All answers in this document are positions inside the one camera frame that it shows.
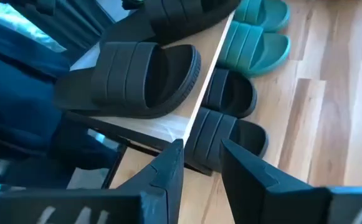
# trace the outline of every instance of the teal slide sandal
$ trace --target teal slide sandal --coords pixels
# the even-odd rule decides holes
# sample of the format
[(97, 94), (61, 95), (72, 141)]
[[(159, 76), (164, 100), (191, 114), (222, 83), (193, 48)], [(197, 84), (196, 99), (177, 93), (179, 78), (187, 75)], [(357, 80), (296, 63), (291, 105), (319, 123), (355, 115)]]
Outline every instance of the teal slide sandal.
[(277, 32), (287, 26), (290, 9), (281, 0), (242, 0), (233, 20), (261, 26), (264, 32)]
[(217, 66), (258, 77), (281, 65), (290, 52), (290, 39), (264, 33), (259, 26), (232, 21)]

